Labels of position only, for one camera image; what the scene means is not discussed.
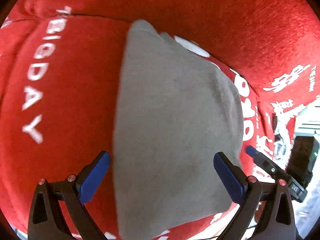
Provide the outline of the grey sweatshirt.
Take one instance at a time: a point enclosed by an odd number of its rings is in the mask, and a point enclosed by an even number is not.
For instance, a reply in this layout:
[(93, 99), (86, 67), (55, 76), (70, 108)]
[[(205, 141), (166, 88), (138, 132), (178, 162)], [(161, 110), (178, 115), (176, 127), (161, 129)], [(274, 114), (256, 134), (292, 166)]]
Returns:
[(127, 33), (114, 130), (113, 183), (119, 234), (152, 239), (227, 211), (213, 168), (223, 152), (239, 163), (240, 95), (211, 62), (138, 20)]

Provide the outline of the red printed bed cover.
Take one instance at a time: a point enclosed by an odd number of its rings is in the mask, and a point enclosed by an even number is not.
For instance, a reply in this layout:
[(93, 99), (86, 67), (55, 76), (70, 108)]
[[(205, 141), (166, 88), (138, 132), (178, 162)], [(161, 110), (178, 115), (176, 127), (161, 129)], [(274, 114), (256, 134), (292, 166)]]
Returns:
[[(275, 118), (319, 98), (319, 18), (307, 0), (18, 0), (1, 27), (1, 211), (28, 235), (38, 182), (77, 175), (105, 151), (111, 165), (85, 208), (106, 239), (119, 234), (114, 130), (127, 33), (138, 20), (211, 62), (240, 95), (239, 154), (247, 175), (271, 178), (246, 154), (274, 159)], [(152, 239), (218, 236), (237, 212)]]

